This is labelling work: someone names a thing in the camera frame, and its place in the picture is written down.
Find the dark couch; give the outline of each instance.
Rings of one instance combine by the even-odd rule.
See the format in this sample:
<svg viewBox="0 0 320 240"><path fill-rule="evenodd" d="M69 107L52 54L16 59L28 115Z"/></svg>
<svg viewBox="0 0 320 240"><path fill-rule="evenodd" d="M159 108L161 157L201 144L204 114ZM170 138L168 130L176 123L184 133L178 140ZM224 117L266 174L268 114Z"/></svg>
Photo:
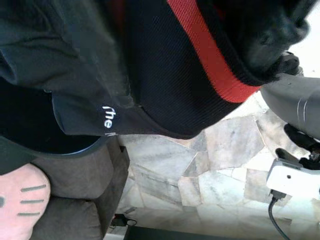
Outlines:
<svg viewBox="0 0 320 240"><path fill-rule="evenodd" d="M29 149L4 138L0 143L2 159L35 158ZM81 153L36 157L31 163L51 186L50 201L31 240L102 240L128 176L128 154L117 137L103 138Z"/></svg>

